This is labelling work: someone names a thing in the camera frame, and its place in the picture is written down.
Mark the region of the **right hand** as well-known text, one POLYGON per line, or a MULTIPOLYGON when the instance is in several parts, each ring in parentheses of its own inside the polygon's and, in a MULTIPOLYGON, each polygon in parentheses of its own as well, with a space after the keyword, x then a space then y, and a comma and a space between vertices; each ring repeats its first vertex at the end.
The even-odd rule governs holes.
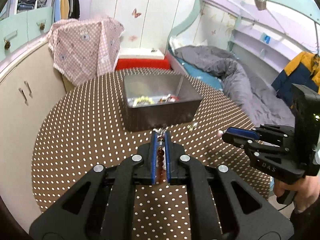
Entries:
POLYGON ((319 198, 319 176, 306 176, 289 185, 277 179, 274 180, 274 194, 282 196, 285 190, 296 191, 294 198, 295 211, 303 213, 319 198))

